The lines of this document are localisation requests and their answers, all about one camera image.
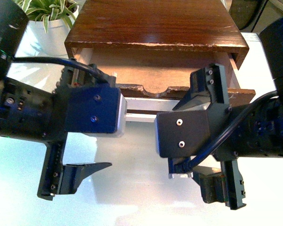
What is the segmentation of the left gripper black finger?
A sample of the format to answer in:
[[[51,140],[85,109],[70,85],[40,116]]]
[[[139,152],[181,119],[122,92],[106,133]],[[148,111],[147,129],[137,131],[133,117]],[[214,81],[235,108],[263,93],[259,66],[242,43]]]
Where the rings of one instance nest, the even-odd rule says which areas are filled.
[[[108,84],[115,87],[116,77],[108,75],[97,68],[96,64],[85,65],[76,60],[72,60],[74,72],[72,77],[72,87],[97,86],[98,84]]]

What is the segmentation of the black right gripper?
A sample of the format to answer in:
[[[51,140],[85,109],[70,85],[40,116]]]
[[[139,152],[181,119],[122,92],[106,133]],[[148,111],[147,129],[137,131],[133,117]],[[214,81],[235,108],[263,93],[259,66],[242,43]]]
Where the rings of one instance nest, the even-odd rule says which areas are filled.
[[[191,73],[190,90],[172,110],[188,110],[205,103],[209,103],[205,111],[211,138],[188,166],[205,203],[223,202],[231,210],[237,210],[245,206],[245,189],[237,154],[225,146],[237,123],[231,118],[233,109],[229,104],[222,65],[212,64]]]

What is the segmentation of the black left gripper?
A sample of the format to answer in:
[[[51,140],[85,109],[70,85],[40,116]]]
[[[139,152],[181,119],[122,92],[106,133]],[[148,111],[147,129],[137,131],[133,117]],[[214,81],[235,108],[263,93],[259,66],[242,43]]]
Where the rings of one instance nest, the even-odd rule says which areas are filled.
[[[71,93],[74,69],[64,68],[60,85],[55,89],[53,111],[44,137],[46,154],[37,196],[51,201],[57,194],[75,194],[81,182],[91,174],[112,166],[110,162],[63,164],[68,132],[65,131],[66,111]]]

